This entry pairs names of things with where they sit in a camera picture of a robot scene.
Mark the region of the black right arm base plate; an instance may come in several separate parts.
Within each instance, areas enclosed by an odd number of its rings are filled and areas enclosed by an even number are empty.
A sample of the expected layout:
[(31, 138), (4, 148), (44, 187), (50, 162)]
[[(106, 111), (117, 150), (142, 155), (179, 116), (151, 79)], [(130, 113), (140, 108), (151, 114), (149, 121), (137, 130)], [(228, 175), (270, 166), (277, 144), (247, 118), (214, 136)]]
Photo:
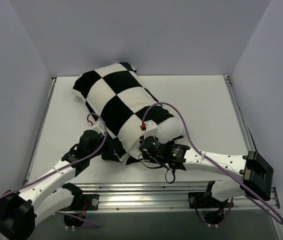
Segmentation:
[(187, 195), (188, 204), (191, 209), (195, 209), (195, 207), (199, 209), (211, 209), (217, 207), (217, 204), (211, 197), (205, 197), (204, 192), (189, 192)]

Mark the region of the black and white checkered pillowcase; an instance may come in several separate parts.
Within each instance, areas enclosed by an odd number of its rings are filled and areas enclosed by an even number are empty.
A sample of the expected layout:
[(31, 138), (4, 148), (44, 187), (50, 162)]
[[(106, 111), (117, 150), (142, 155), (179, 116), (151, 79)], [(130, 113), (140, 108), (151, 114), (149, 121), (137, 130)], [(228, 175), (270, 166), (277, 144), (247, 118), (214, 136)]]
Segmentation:
[(127, 62), (81, 74), (72, 90), (89, 112), (101, 116), (108, 136), (119, 139), (124, 148), (119, 162), (125, 165), (140, 159), (139, 139), (144, 135), (142, 122), (154, 121), (159, 125), (175, 117), (140, 84), (136, 69)]

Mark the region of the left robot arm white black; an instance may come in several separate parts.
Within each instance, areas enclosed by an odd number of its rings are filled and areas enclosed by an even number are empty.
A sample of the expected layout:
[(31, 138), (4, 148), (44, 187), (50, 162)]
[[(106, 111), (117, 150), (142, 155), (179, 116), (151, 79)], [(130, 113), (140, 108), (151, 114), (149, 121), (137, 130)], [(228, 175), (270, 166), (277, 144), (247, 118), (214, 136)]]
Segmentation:
[(54, 167), (39, 179), (0, 199), (0, 233), (9, 240), (26, 240), (36, 225), (62, 209), (82, 211), (91, 203), (70, 181), (83, 172), (91, 159), (117, 159), (118, 140), (97, 130), (86, 130)]

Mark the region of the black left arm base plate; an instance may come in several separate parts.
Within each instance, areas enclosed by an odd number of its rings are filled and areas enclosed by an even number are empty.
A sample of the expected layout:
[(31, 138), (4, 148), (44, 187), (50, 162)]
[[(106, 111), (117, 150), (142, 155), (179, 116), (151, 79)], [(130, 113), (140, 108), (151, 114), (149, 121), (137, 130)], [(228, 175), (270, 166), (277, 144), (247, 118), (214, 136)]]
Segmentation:
[(96, 211), (99, 208), (99, 194), (83, 194), (79, 198), (79, 210), (82, 212)]

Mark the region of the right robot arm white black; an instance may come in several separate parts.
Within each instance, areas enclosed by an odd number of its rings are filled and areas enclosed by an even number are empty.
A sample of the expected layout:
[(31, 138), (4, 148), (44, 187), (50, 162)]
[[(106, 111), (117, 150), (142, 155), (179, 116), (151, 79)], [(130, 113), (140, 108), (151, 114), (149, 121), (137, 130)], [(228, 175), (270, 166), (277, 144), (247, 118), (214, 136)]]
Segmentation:
[(214, 181), (207, 187), (203, 200), (208, 206), (243, 195), (255, 200), (271, 199), (274, 169), (257, 151), (244, 155), (197, 152), (188, 145), (160, 143), (155, 136), (142, 140), (140, 150), (144, 159), (172, 172), (204, 171), (230, 177), (230, 181)]

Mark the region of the white pillow insert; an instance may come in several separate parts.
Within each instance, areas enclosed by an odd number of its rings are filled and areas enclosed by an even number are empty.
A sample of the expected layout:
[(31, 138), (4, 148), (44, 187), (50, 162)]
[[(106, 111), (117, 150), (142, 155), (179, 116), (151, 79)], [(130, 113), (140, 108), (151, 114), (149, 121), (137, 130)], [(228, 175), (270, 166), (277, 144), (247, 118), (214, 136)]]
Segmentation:
[(183, 122), (177, 117), (170, 117), (157, 127), (157, 137), (161, 143), (167, 143), (185, 134)]

